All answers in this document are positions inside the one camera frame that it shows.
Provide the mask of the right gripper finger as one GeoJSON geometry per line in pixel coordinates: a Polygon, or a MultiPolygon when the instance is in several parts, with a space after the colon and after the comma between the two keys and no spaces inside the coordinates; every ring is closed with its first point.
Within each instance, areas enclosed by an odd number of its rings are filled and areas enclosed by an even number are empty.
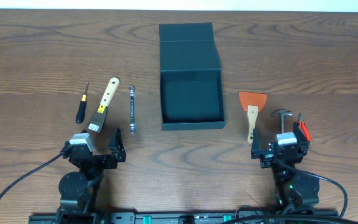
{"type": "Polygon", "coordinates": [[[252,159],[259,159],[261,153],[260,150],[260,146],[259,146],[259,139],[257,136],[257,131],[256,129],[253,129],[253,142],[252,142],[252,146],[251,146],[251,158],[252,159]]]}
{"type": "Polygon", "coordinates": [[[299,153],[302,153],[303,155],[307,155],[308,153],[308,149],[310,146],[310,140],[307,139],[307,137],[305,136],[305,134],[303,133],[303,131],[300,128],[300,125],[298,124],[298,122],[294,122],[293,123],[293,132],[297,138],[298,141],[298,145],[299,145],[299,153]]]}

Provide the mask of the red handled pliers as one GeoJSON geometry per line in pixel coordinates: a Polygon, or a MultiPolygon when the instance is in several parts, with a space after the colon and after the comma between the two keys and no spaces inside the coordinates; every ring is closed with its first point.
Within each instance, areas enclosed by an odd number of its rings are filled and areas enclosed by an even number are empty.
{"type": "Polygon", "coordinates": [[[311,141],[310,132],[308,131],[308,129],[306,127],[304,116],[302,113],[300,113],[298,115],[298,128],[302,131],[305,138],[310,142],[311,141]]]}

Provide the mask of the silver ratchet wrench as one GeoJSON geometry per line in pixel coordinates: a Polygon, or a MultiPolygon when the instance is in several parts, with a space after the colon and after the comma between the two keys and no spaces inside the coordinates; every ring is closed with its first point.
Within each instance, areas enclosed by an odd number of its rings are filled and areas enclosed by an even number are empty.
{"type": "Polygon", "coordinates": [[[131,118],[130,118],[130,132],[131,134],[135,134],[135,119],[134,119],[134,100],[135,100],[135,86],[131,85],[129,87],[129,93],[130,93],[130,112],[131,112],[131,118]]]}

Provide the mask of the small steel hammer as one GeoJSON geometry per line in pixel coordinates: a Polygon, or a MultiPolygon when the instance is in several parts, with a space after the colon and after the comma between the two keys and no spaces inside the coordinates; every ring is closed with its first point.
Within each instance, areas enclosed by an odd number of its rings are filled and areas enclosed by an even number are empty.
{"type": "Polygon", "coordinates": [[[276,110],[272,113],[272,116],[279,116],[280,117],[280,133],[283,134],[285,132],[285,122],[284,119],[285,117],[289,116],[293,116],[293,113],[291,111],[288,110],[276,110]]]}

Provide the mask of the orange scraper wooden handle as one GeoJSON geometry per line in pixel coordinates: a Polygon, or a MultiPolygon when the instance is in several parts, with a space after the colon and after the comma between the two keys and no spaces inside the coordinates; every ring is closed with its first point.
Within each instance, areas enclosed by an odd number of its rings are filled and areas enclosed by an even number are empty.
{"type": "Polygon", "coordinates": [[[258,114],[263,110],[267,101],[267,94],[254,93],[248,91],[239,91],[239,102],[242,109],[247,113],[249,123],[249,133],[247,137],[248,143],[252,144],[254,137],[254,129],[258,114]]]}

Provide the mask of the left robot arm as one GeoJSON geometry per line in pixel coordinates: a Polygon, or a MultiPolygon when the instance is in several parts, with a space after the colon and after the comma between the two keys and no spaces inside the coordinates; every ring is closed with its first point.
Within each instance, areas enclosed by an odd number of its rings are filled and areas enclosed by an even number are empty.
{"type": "Polygon", "coordinates": [[[61,194],[57,223],[109,223],[105,210],[95,207],[104,171],[115,169],[126,160],[121,130],[117,128],[108,144],[109,154],[93,154],[94,142],[90,133],[74,134],[60,151],[64,159],[79,168],[60,180],[61,194]]]}

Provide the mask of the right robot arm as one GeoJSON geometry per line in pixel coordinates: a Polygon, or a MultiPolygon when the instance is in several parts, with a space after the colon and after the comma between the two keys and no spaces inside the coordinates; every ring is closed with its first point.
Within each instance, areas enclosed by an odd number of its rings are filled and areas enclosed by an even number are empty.
{"type": "Polygon", "coordinates": [[[310,137],[305,136],[298,123],[293,131],[277,134],[276,140],[266,147],[260,145],[257,131],[251,147],[251,158],[260,161],[261,168],[271,168],[275,193],[281,213],[312,212],[319,202],[319,179],[295,170],[307,155],[310,137]]]}

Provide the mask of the black yellow screwdriver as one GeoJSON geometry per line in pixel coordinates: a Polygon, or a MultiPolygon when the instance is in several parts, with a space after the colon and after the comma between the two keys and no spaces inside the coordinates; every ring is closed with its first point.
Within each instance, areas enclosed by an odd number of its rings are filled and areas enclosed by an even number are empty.
{"type": "Polygon", "coordinates": [[[87,93],[88,93],[89,82],[86,82],[85,91],[81,97],[79,108],[76,114],[76,123],[81,124],[84,121],[87,104],[87,93]]]}

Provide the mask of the dark green open box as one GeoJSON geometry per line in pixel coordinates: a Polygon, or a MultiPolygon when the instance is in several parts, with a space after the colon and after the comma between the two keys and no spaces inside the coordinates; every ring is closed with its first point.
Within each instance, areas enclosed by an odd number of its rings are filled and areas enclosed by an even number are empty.
{"type": "Polygon", "coordinates": [[[224,128],[222,66],[212,23],[161,24],[159,37],[162,130],[224,128]]]}

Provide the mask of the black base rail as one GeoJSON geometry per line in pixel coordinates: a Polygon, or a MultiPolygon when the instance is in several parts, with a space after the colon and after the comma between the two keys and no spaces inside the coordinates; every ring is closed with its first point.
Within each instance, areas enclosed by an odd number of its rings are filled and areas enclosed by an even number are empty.
{"type": "Polygon", "coordinates": [[[237,218],[265,215],[264,211],[241,210],[239,212],[221,213],[134,213],[113,212],[101,216],[92,214],[85,216],[74,215],[31,215],[29,224],[59,224],[59,223],[109,223],[109,224],[203,224],[223,223],[237,218]]]}

